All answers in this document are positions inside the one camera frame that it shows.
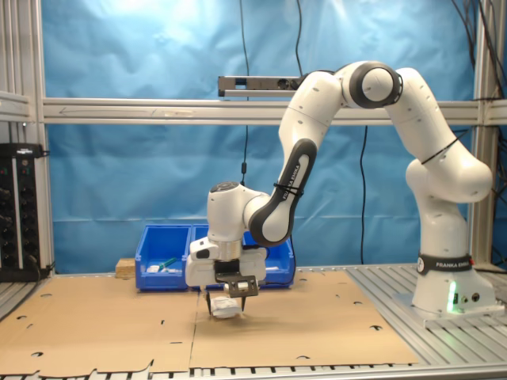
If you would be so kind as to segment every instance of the black label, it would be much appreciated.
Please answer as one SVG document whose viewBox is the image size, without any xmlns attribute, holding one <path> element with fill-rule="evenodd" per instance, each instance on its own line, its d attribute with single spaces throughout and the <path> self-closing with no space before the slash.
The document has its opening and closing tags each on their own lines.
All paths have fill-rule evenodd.
<svg viewBox="0 0 507 380">
<path fill-rule="evenodd" d="M 470 255 L 453 258 L 434 257 L 419 253 L 417 271 L 425 275 L 429 271 L 437 272 L 465 272 L 472 269 Z"/>
</svg>

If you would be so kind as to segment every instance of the cardboard sheet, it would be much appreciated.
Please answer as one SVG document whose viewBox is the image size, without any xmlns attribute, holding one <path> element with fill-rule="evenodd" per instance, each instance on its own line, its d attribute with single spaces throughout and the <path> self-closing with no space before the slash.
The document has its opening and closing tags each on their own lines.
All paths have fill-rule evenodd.
<svg viewBox="0 0 507 380">
<path fill-rule="evenodd" d="M 198 308 L 191 367 L 417 362 L 344 272 L 298 273 L 291 290 L 249 298 L 241 317 L 217 320 L 205 302 Z"/>
<path fill-rule="evenodd" d="M 0 323 L 0 374 L 186 371 L 196 304 L 192 292 L 138 293 L 133 279 L 52 279 Z"/>
<path fill-rule="evenodd" d="M 299 273 L 291 290 L 262 291 L 241 317 L 222 321 L 196 292 L 144 294 L 133 279 L 56 278 L 0 323 L 0 374 L 416 362 L 344 272 Z"/>
</svg>

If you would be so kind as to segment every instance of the blue storage bin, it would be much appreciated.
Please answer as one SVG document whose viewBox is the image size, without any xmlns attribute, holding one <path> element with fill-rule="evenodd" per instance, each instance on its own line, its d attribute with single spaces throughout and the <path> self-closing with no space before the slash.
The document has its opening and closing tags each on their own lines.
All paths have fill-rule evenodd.
<svg viewBox="0 0 507 380">
<path fill-rule="evenodd" d="M 194 224 L 192 228 L 192 241 L 205 238 L 208 235 L 208 224 Z M 245 232 L 243 235 L 243 245 L 257 244 L 250 234 Z M 294 273 L 294 252 L 292 251 L 291 240 L 276 247 L 268 248 L 268 257 L 266 258 L 266 278 L 270 285 L 262 285 L 266 287 L 289 287 L 292 284 L 292 274 Z M 213 289 L 221 285 L 210 285 L 208 288 Z"/>
<path fill-rule="evenodd" d="M 189 254 L 191 225 L 150 224 L 135 253 L 135 285 L 141 291 L 176 291 L 187 288 L 185 266 Z M 171 272 L 149 273 L 151 265 L 160 265 L 168 259 L 177 261 L 167 267 Z"/>
</svg>

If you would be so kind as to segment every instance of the white object in bin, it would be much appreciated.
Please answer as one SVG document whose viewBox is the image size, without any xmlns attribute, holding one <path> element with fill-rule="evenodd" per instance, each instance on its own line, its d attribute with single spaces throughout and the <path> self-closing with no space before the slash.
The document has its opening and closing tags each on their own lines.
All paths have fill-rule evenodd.
<svg viewBox="0 0 507 380">
<path fill-rule="evenodd" d="M 232 318 L 241 314 L 241 307 L 235 299 L 229 297 L 212 298 L 212 314 L 218 319 Z"/>
<path fill-rule="evenodd" d="M 148 273 L 157 273 L 158 272 L 158 265 L 151 265 L 150 267 L 148 267 L 148 269 L 146 270 L 146 272 L 148 272 Z"/>
<path fill-rule="evenodd" d="M 179 270 L 179 269 L 173 269 L 173 268 L 163 268 L 162 272 L 165 272 L 165 273 L 181 273 L 181 270 Z"/>
</svg>

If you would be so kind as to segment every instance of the blue backdrop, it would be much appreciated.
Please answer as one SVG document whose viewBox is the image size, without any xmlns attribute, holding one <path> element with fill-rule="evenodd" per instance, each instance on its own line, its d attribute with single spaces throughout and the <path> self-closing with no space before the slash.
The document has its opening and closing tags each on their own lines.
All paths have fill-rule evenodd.
<svg viewBox="0 0 507 380">
<path fill-rule="evenodd" d="M 467 40 L 451 2 L 302 0 L 303 71 L 375 59 L 414 67 L 436 98 L 472 98 Z M 238 0 L 43 0 L 49 97 L 216 99 L 246 74 Z M 251 75 L 299 75 L 295 0 L 245 0 Z M 133 257 L 147 223 L 205 222 L 208 189 L 239 181 L 244 127 L 49 125 L 59 272 L 107 272 Z M 296 212 L 298 264 L 359 262 L 363 127 L 332 127 Z M 367 263 L 413 262 L 419 220 L 412 157 L 393 127 L 364 156 Z M 277 127 L 250 127 L 246 184 L 271 192 Z"/>
</svg>

